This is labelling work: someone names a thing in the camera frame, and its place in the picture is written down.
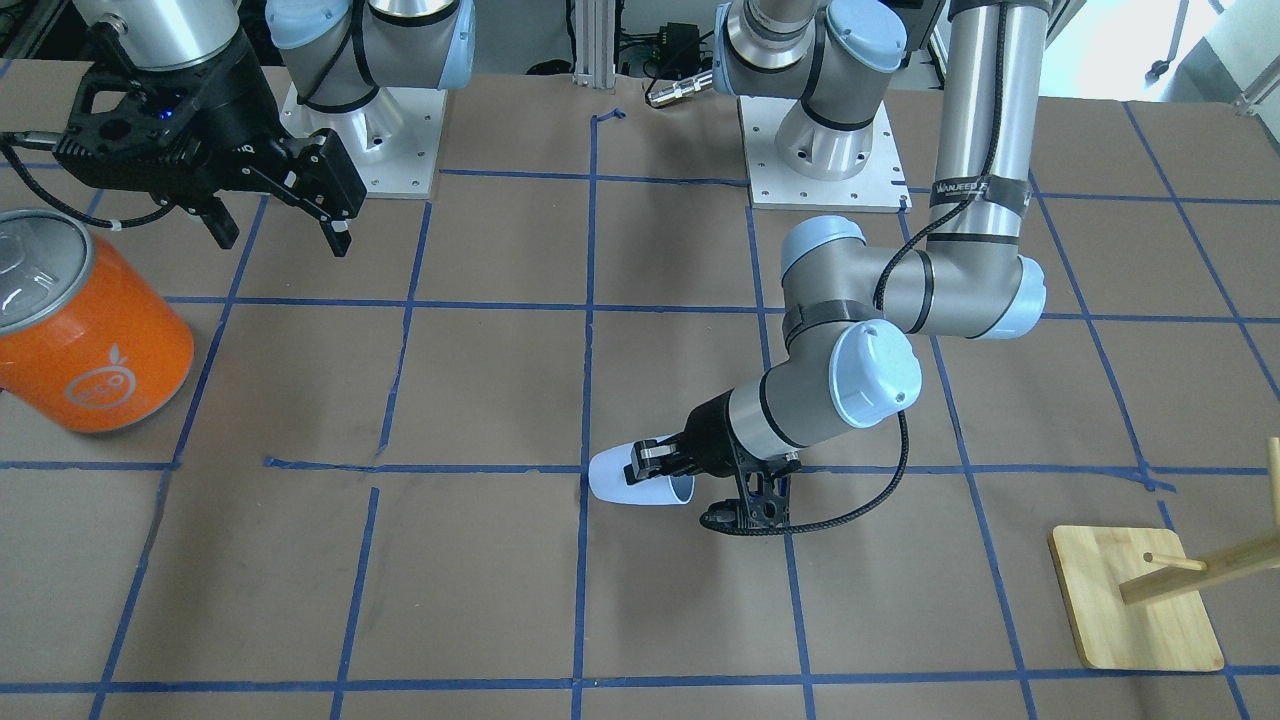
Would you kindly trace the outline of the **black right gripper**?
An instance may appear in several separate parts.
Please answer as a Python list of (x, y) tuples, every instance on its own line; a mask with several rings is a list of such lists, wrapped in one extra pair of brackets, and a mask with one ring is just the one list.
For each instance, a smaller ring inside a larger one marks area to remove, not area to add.
[(204, 217), (223, 250), (236, 246), (241, 228), (218, 193), (270, 193), (319, 220), (333, 256), (347, 256), (364, 181), (334, 131), (294, 137), (283, 127), (244, 36), (169, 70), (138, 65), (118, 35), (95, 44), (99, 59), (52, 149), (76, 178), (175, 202)]

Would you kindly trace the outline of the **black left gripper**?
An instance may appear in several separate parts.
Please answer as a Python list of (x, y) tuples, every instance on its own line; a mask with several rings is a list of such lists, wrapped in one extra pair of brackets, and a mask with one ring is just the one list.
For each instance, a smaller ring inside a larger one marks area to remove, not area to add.
[(732, 477), (737, 496), (708, 507), (699, 521), (708, 530), (726, 536), (792, 536), (790, 525), (790, 477), (801, 466), (795, 452), (758, 457), (746, 450), (731, 427), (731, 393), (695, 407), (680, 438), (641, 439), (632, 443), (623, 469), (627, 486), (657, 477), (680, 477), (691, 471)]

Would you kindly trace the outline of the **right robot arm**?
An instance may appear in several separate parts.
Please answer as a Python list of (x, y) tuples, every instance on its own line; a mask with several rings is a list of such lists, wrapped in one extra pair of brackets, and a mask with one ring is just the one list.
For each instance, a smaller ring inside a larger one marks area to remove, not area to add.
[(147, 193), (230, 249), (220, 192), (268, 193), (314, 218), (333, 252), (372, 182), (365, 158), (407, 152), (393, 88), (462, 88), (474, 67), (471, 1), (269, 1), (269, 37), (296, 105), (292, 131), (233, 1), (78, 1), (96, 61), (50, 151), (78, 181)]

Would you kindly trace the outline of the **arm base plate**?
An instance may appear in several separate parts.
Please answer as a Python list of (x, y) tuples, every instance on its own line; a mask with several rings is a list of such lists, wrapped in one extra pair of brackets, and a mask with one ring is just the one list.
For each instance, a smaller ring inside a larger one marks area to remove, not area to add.
[(297, 137), (334, 129), (370, 199), (425, 200), (433, 193), (448, 97), (445, 90), (390, 87), (355, 111), (326, 114), (297, 102), (292, 85), (280, 120)]
[(800, 101), (739, 97), (751, 204), (799, 211), (910, 211), (913, 201), (884, 104), (860, 129), (831, 129)]

